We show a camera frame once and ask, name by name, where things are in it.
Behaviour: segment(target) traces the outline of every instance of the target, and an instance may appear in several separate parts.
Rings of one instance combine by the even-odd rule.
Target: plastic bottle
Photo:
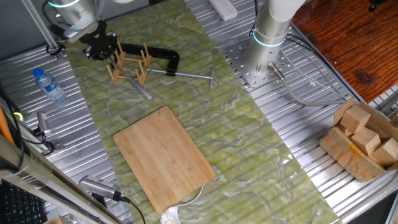
[[[36,85],[47,94],[48,98],[54,103],[65,101],[65,92],[57,85],[57,81],[49,73],[44,73],[41,68],[33,70],[33,76],[36,77]]]

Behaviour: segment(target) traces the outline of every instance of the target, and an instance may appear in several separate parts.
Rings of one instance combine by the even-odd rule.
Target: keyboard
[[[41,224],[47,221],[42,199],[6,181],[0,183],[0,223]]]

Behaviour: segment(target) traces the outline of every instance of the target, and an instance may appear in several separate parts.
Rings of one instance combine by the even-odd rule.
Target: red wooden surface
[[[398,83],[398,0],[369,12],[367,0],[313,0],[294,24],[370,102]]]

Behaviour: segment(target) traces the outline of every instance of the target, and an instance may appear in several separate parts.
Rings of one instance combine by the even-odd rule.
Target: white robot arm
[[[133,0],[113,0],[125,4]],[[62,37],[69,42],[80,40],[88,44],[83,53],[90,59],[107,60],[115,51],[117,36],[106,32],[101,19],[106,0],[48,0],[66,24],[53,23],[63,30]]]

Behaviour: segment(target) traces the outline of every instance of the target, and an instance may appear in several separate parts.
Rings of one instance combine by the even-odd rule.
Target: bamboo cutting board
[[[216,177],[166,106],[118,132],[113,140],[159,214]]]

